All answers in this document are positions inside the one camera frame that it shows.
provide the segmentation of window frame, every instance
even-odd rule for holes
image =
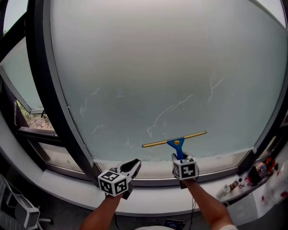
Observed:
[[[30,153],[30,157],[40,168],[42,168],[42,170],[48,169],[73,178],[92,181],[95,185],[98,185],[97,177],[101,173],[101,169],[90,156],[70,116],[57,75],[50,35],[50,0],[29,0],[27,12],[7,32],[4,37],[5,39],[2,38],[0,41],[0,61],[3,60],[8,52],[24,36],[26,36],[27,52],[32,76],[43,107],[45,108],[45,111],[59,136],[57,136],[55,132],[53,133],[53,131],[34,130],[25,125],[15,129],[15,126],[13,126],[13,124],[11,125],[11,118],[7,116],[6,122],[10,124],[10,128],[17,139],[27,141],[25,144],[22,144],[24,150],[28,154]],[[6,113],[5,110],[1,107],[2,113]],[[17,119],[20,119],[19,117],[22,115],[21,111],[19,108],[17,111]],[[200,183],[212,181],[236,173],[242,175],[255,163],[255,161],[265,160],[268,157],[274,159],[288,141],[287,111],[288,69],[286,66],[285,79],[278,102],[271,119],[255,144],[254,149],[248,151],[237,166],[217,172],[201,174],[199,175],[198,181]],[[275,136],[276,138],[271,146],[266,149]],[[41,156],[39,153],[41,152],[41,146],[36,146],[37,144],[32,144],[32,142],[42,142],[66,147],[69,154],[83,170],[83,173],[46,163],[43,160],[45,156],[43,156],[43,154]],[[265,150],[269,154],[259,158]],[[136,187],[166,187],[179,186],[179,181],[176,178],[136,178],[133,179],[132,184]]]

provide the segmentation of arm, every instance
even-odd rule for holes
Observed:
[[[80,230],[108,230],[123,194],[108,196],[82,223]]]
[[[211,225],[212,230],[219,230],[226,225],[233,225],[226,207],[209,195],[196,181],[182,181],[198,204],[205,220]]]

